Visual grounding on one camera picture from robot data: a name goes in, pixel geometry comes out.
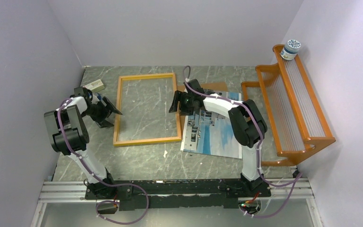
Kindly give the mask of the brown frame backing board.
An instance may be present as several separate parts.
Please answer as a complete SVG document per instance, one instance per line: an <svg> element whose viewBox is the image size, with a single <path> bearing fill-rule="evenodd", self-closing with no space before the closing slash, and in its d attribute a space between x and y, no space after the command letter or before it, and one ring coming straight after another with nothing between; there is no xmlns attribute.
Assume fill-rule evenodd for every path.
<svg viewBox="0 0 363 227"><path fill-rule="evenodd" d="M215 82L215 83L199 83L200 87L204 90L204 91L201 91L201 90L197 90L201 93L205 93L205 94L209 94L210 93L210 90L211 91L214 91L215 93L219 93L219 92L228 92L229 89L227 87L227 84L225 82ZM185 91L186 87L184 84L180 84L177 86L177 89L178 91Z"/></svg>

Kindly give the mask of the building and sky photo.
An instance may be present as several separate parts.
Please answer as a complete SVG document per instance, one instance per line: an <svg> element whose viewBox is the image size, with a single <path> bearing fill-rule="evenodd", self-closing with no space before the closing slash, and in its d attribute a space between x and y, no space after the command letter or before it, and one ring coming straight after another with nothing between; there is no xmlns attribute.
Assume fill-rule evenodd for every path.
<svg viewBox="0 0 363 227"><path fill-rule="evenodd" d="M242 146L234 137L230 120L221 114L202 110L185 117L181 151L242 158Z"/></svg>

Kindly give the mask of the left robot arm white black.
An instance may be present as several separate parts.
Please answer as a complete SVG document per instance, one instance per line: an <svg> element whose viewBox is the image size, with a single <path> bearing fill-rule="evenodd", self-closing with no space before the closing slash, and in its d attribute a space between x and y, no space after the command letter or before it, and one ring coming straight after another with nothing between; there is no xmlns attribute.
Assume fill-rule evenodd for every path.
<svg viewBox="0 0 363 227"><path fill-rule="evenodd" d="M105 199L116 194L114 180L92 151L83 118L89 116L99 128L112 127L107 119L111 114L120 115L105 96L93 93L85 87L74 89L74 95L65 99L59 108L44 114L44 121L53 150L71 158L87 177L87 189Z"/></svg>

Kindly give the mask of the yellow wooden picture frame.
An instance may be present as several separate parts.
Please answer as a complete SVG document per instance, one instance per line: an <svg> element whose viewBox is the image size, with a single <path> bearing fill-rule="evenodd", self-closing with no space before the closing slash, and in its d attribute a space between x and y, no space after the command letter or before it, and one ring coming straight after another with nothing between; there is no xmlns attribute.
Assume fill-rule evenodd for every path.
<svg viewBox="0 0 363 227"><path fill-rule="evenodd" d="M127 76L119 76L118 79L118 88L117 88L117 99L116 99L116 107L118 110L121 109L121 99L122 99L122 88L124 81L130 80L149 80L149 79L172 79L172 87L173 91L176 92L177 90L177 81L176 81L176 74L175 73L159 73L159 74L144 74L144 75L127 75ZM176 132L177 135L173 137L161 137L161 138L151 138L151 139L140 139L140 140L119 140L120 134L120 125L121 125L121 116L117 115L115 117L115 125L114 125L114 133L113 133L113 145L115 147L123 147L123 146L139 146L139 145L146 145L146 144L157 144L157 143L165 143L165 142L178 142L182 140L182 123L180 120L180 110L178 109L180 104L177 103L175 109L175 119L176 119Z"/></svg>

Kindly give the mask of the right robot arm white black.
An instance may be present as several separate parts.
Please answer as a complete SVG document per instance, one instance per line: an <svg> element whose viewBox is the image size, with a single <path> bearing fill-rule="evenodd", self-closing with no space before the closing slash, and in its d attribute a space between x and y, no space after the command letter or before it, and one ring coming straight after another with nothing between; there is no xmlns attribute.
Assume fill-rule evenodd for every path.
<svg viewBox="0 0 363 227"><path fill-rule="evenodd" d="M184 85L185 92L175 91L169 112L192 115L203 110L226 117L231 123L234 137L242 146L241 191L246 196L253 196L264 183L261 148L268 130L255 102L251 99L235 101L216 93L205 94L196 79L185 81Z"/></svg>

